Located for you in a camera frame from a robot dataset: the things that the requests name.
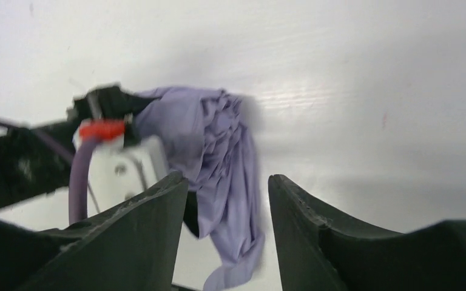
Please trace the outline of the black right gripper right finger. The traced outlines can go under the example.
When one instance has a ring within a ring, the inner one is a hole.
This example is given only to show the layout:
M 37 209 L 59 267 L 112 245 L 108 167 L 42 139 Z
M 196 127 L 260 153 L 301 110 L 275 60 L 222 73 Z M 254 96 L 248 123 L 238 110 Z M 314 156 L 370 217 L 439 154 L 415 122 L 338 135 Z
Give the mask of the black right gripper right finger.
M 268 179 L 284 290 L 466 290 L 466 220 L 399 233 Z

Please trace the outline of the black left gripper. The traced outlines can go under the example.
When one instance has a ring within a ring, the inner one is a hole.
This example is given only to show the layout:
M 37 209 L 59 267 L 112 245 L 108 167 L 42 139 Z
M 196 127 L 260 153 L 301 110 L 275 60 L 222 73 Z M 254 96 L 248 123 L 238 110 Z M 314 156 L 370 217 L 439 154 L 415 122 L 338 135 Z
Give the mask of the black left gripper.
M 133 118 L 152 102 L 152 97 L 127 93 L 118 84 L 97 87 L 73 100 L 67 120 L 81 126 L 78 136 L 83 140 L 111 142 L 123 137 L 125 147 L 135 146 L 141 137 Z

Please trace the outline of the purple folding umbrella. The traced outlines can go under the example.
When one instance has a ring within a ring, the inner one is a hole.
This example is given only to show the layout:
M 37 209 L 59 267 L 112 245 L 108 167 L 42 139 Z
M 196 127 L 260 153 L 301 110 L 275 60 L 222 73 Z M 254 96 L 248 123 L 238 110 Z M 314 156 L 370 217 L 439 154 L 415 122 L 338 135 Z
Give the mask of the purple folding umbrella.
M 247 283 L 265 243 L 255 145 L 241 98 L 222 89 L 162 87 L 141 92 L 149 105 L 135 117 L 139 134 L 159 136 L 171 170 L 197 197 L 198 237 L 210 237 L 222 261 L 205 290 Z

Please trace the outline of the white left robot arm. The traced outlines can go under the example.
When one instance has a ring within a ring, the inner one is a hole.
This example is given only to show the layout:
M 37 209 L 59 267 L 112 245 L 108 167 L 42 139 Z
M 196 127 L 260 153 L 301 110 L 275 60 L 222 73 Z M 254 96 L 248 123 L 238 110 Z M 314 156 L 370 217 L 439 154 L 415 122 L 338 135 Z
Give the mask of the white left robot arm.
M 107 85 L 77 96 L 62 121 L 28 127 L 0 120 L 0 209 L 68 186 L 72 138 L 82 121 L 136 116 L 156 99 Z

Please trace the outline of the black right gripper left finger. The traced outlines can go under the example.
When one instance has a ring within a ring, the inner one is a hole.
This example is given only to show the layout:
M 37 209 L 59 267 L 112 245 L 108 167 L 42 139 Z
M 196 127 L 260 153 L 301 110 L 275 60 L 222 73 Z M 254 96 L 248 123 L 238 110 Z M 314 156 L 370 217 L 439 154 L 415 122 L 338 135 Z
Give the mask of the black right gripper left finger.
M 171 173 L 66 229 L 0 221 L 0 290 L 170 290 L 187 188 Z

